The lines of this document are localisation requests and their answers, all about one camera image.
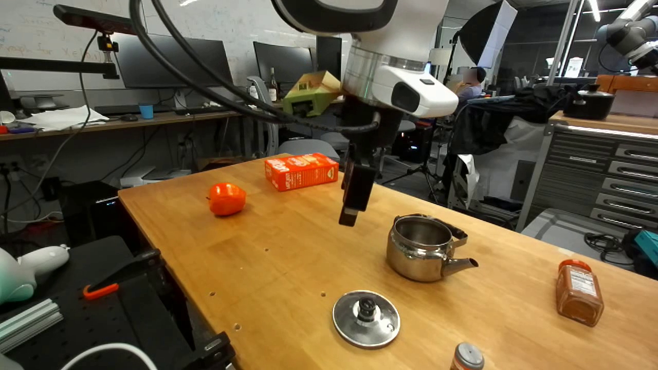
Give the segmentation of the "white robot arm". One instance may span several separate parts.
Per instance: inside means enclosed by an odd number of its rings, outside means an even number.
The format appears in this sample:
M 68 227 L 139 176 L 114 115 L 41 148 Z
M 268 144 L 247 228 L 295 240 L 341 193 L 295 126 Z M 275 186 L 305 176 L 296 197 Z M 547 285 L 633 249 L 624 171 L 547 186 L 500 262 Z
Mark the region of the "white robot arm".
M 349 139 L 340 222 L 355 227 L 369 207 L 388 145 L 405 115 L 436 119 L 456 111 L 458 96 L 428 72 L 430 50 L 450 0 L 271 0 L 296 30 L 349 34 L 343 65 L 343 115 Z

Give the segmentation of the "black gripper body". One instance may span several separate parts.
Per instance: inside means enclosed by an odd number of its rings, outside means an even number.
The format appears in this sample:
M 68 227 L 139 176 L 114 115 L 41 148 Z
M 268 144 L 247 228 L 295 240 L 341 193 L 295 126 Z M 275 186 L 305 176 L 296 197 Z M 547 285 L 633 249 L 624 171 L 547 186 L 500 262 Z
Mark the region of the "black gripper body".
M 398 108 L 373 107 L 348 94 L 341 111 L 343 136 L 349 139 L 345 166 L 369 164 L 381 171 L 381 156 L 395 142 L 402 117 Z

